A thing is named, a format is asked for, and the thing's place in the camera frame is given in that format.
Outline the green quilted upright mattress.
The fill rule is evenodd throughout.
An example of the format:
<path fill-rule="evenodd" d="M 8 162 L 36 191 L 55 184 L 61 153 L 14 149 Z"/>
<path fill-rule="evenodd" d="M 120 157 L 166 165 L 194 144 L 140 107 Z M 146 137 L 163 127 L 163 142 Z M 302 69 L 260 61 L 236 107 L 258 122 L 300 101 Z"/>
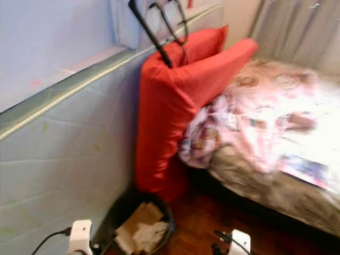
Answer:
<path fill-rule="evenodd" d="M 128 50 L 2 112 L 0 255 L 65 255 L 66 238 L 43 238 L 78 219 L 97 230 L 132 186 L 139 73 L 155 49 L 128 2 L 2 1 L 1 87 Z"/>

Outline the black round bin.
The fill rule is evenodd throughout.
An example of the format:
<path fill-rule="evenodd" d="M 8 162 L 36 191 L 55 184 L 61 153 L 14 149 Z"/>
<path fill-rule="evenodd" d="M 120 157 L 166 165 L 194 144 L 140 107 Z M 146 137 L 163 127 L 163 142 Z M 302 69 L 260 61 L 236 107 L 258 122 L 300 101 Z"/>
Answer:
<path fill-rule="evenodd" d="M 143 202 L 153 202 L 153 204 L 163 212 L 164 216 L 160 222 L 168 223 L 169 229 L 160 245 L 155 248 L 153 252 L 141 253 L 140 255 L 155 255 L 156 252 L 162 249 L 163 245 L 170 240 L 176 229 L 176 221 L 172 209 L 169 204 L 158 195 L 129 190 L 114 202 L 114 205 L 107 213 L 107 216 L 105 216 L 99 230 L 96 231 L 93 243 L 99 245 L 99 248 L 95 248 L 95 255 L 125 255 L 115 241 L 116 229 L 122 226 L 124 221 L 126 221 Z"/>

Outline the brown cardboard scrap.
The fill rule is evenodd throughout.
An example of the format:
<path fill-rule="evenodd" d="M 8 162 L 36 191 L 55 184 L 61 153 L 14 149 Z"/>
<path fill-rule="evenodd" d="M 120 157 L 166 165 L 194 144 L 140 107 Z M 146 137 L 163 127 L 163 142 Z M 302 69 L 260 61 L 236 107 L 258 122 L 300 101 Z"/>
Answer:
<path fill-rule="evenodd" d="M 139 224 L 153 225 L 163 218 L 164 214 L 153 202 L 143 202 L 133 214 L 116 229 L 116 233 L 133 235 L 139 230 Z"/>

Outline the large red cushion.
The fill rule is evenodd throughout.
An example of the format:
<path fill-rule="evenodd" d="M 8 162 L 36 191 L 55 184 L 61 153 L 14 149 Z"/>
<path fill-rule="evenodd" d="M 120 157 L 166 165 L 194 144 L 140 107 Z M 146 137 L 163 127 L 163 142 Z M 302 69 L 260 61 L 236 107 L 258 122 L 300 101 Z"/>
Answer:
<path fill-rule="evenodd" d="M 180 46 L 172 43 L 164 49 L 173 61 L 180 61 Z M 255 41 L 243 39 L 214 56 L 172 69 L 160 60 L 159 53 L 145 61 L 139 85 L 134 173 L 140 190 L 167 202 L 185 193 L 187 174 L 173 162 L 179 141 L 197 112 L 226 89 L 257 49 Z"/>

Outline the crumpled white paper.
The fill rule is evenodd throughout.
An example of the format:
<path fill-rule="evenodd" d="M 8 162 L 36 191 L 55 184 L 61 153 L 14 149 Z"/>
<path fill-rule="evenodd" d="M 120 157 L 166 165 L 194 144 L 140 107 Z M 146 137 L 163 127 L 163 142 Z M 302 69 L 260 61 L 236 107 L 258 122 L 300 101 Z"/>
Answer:
<path fill-rule="evenodd" d="M 151 253 L 160 245 L 168 229 L 166 222 L 125 223 L 116 229 L 115 241 L 125 255 Z"/>

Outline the small red pillow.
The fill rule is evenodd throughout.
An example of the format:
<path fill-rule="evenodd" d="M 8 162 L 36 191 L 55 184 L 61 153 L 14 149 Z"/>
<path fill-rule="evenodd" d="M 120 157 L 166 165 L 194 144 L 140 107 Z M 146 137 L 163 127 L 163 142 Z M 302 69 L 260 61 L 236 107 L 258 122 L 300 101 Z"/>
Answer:
<path fill-rule="evenodd" d="M 228 25 L 202 29 L 184 37 L 180 66 L 204 60 L 222 51 L 228 34 Z"/>

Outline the pink cartoon print blanket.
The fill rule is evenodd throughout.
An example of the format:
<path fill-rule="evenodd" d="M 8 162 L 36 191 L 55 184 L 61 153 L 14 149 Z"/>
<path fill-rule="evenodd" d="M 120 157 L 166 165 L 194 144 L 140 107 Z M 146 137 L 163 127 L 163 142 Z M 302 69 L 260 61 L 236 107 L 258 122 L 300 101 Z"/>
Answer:
<path fill-rule="evenodd" d="M 317 124 L 316 71 L 253 58 L 218 97 L 199 110 L 179 143 L 180 160 L 207 168 L 221 146 L 235 148 L 257 172 L 269 173 L 285 131 Z"/>

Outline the bed with beige floral sheet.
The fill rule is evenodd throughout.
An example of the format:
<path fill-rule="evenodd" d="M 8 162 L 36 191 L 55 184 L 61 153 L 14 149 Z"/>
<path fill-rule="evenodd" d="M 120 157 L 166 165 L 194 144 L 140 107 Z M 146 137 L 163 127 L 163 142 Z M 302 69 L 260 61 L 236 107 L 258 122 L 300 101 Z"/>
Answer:
<path fill-rule="evenodd" d="M 198 169 L 209 189 L 235 198 L 238 204 L 340 239 L 340 75 L 318 75 L 317 124 L 284 132 L 278 146 L 282 153 L 269 173 L 257 172 L 227 145 L 216 151 L 209 167 Z M 301 156 L 328 166 L 329 188 L 321 189 L 280 172 L 282 155 Z"/>

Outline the colourful comic book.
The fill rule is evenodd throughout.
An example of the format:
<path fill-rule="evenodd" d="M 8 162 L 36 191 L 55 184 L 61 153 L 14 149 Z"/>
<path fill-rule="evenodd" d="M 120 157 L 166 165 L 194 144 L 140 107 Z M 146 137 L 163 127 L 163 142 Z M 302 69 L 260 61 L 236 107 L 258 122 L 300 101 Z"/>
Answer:
<path fill-rule="evenodd" d="M 328 166 L 295 155 L 282 155 L 279 171 L 321 189 L 329 188 Z"/>

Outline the grey pleated curtain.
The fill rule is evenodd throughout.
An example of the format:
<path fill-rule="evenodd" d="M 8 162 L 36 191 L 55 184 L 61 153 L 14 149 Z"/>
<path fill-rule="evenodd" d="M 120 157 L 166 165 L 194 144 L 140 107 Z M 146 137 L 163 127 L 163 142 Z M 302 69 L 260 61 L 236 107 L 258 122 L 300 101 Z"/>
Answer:
<path fill-rule="evenodd" d="M 258 56 L 340 75 L 340 0 L 263 0 L 250 37 Z"/>

